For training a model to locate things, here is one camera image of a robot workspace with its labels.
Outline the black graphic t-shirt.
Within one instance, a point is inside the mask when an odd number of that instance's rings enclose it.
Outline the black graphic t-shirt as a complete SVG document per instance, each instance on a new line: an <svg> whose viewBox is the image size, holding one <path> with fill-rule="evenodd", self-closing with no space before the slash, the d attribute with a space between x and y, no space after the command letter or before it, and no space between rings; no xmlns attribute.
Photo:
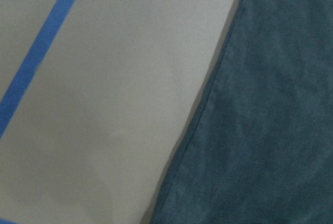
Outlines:
<svg viewBox="0 0 333 224"><path fill-rule="evenodd" d="M240 0L152 223L332 223L332 0Z"/></svg>

